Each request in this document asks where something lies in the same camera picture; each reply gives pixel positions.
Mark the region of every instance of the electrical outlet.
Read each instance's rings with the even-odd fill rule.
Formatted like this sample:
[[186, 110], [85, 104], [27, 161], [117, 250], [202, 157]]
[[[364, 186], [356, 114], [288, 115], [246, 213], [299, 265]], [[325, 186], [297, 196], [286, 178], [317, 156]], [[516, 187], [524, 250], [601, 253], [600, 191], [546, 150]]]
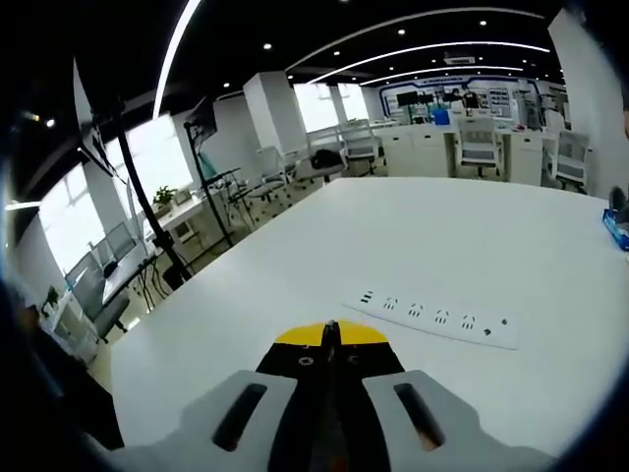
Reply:
[[470, 314], [469, 310], [444, 308], [441, 303], [418, 298], [367, 290], [360, 292], [358, 297], [351, 297], [344, 305], [366, 315], [430, 334], [517, 349], [518, 321], [514, 317]]

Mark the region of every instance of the ceiling light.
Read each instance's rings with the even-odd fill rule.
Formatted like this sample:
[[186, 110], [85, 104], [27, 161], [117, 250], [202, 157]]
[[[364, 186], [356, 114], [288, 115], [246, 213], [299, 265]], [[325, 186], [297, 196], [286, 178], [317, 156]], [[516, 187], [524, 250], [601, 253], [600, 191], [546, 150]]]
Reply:
[[537, 47], [537, 46], [530, 46], [528, 44], [520, 44], [520, 43], [517, 43], [517, 42], [502, 42], [502, 41], [441, 42], [441, 43], [438, 43], [438, 44], [427, 44], [427, 45], [424, 45], [424, 46], [410, 47], [408, 49], [400, 49], [398, 51], [387, 52], [386, 54], [380, 54], [379, 56], [373, 56], [373, 57], [370, 57], [369, 59], [364, 59], [362, 61], [355, 62], [355, 63], [350, 64], [348, 66], [341, 67], [340, 69], [336, 69], [335, 71], [328, 72], [327, 74], [323, 74], [322, 76], [317, 77], [316, 79], [312, 79], [311, 81], [308, 82], [308, 84], [314, 84], [315, 82], [322, 81], [323, 79], [326, 79], [326, 78], [328, 78], [330, 76], [333, 76], [334, 74], [338, 74], [339, 72], [347, 71], [348, 69], [351, 69], [353, 67], [362, 66], [363, 64], [367, 64], [369, 62], [373, 62], [373, 61], [377, 61], [377, 60], [380, 60], [380, 59], [384, 59], [386, 57], [396, 56], [398, 54], [405, 54], [407, 52], [421, 51], [421, 50], [424, 50], [424, 49], [435, 49], [437, 47], [476, 46], [476, 45], [520, 47], [520, 48], [523, 48], [523, 49], [532, 49], [534, 51], [550, 53], [550, 49], [544, 49], [543, 47]]
[[404, 72], [402, 74], [396, 74], [394, 76], [381, 77], [380, 79], [373, 79], [372, 81], [366, 81], [361, 83], [361, 86], [367, 86], [376, 82], [387, 81], [388, 79], [397, 79], [398, 77], [410, 76], [413, 74], [426, 74], [429, 72], [442, 72], [453, 70], [466, 70], [466, 69], [496, 69], [501, 71], [518, 71], [522, 72], [524, 69], [520, 67], [505, 67], [505, 66], [452, 66], [452, 67], [437, 67], [435, 69], [423, 69], [422, 71]]
[[173, 31], [173, 35], [168, 43], [168, 49], [166, 50], [166, 56], [164, 57], [164, 63], [161, 65], [161, 72], [159, 73], [159, 81], [157, 82], [157, 92], [155, 93], [155, 102], [153, 104], [153, 120], [159, 118], [159, 108], [161, 108], [161, 100], [164, 97], [164, 90], [166, 89], [166, 81], [168, 80], [168, 74], [170, 74], [170, 66], [173, 65], [173, 59], [175, 59], [175, 53], [181, 42], [181, 38], [184, 35], [184, 31], [193, 17], [195, 10], [200, 4], [200, 0], [190, 0], [184, 8], [177, 26]]
[[35, 208], [35, 207], [39, 207], [41, 205], [41, 202], [22, 202], [22, 203], [11, 203], [11, 204], [6, 204], [4, 206], [5, 211], [14, 211], [16, 209], [23, 209], [23, 208]]

